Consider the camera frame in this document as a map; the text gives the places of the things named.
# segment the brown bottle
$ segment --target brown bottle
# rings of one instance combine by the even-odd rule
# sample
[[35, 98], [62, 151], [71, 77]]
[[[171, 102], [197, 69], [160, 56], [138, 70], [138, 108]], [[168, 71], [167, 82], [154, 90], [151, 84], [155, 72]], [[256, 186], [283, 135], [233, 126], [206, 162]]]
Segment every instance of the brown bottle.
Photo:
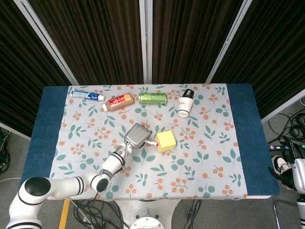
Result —
[[113, 99], [109, 99], [102, 104], [104, 111], [116, 111], [126, 106], [134, 104], [134, 99], [130, 93], [122, 94]]

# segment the sneaker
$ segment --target sneaker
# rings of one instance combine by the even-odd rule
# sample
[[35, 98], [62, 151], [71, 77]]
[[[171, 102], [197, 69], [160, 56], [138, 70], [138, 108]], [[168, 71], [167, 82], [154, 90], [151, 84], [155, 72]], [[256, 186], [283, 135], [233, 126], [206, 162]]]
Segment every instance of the sneaker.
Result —
[[[289, 169], [292, 169], [291, 164], [289, 162], [285, 161], [284, 158], [282, 158], [281, 156], [272, 157], [272, 164], [273, 164], [275, 173], [280, 176], [283, 175], [285, 172], [287, 172]], [[280, 182], [281, 182], [281, 185], [285, 189], [293, 190], [293, 188], [287, 186], [282, 181], [280, 181]]]

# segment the black lid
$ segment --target black lid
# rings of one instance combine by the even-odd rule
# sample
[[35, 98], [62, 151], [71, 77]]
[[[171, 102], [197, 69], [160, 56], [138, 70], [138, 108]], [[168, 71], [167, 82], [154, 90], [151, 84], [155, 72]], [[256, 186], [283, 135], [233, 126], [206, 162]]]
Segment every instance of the black lid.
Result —
[[182, 97], [188, 97], [188, 98], [192, 99], [193, 95], [194, 95], [194, 91], [193, 90], [186, 89], [185, 92], [183, 93]]

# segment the green can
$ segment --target green can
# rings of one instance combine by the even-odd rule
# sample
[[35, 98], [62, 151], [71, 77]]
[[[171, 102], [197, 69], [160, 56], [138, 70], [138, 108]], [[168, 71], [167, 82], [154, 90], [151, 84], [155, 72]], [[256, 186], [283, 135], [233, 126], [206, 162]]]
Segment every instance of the green can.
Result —
[[166, 104], [167, 95], [165, 93], [140, 93], [140, 104]]

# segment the yellow table leg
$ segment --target yellow table leg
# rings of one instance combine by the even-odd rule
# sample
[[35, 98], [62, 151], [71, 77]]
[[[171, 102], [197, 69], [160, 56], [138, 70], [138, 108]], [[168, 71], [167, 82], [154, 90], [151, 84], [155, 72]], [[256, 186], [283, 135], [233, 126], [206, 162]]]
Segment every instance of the yellow table leg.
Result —
[[65, 199], [65, 201], [63, 203], [63, 207], [62, 207], [61, 222], [59, 223], [59, 229], [65, 229], [65, 227], [66, 227], [69, 205], [70, 205], [70, 200]]

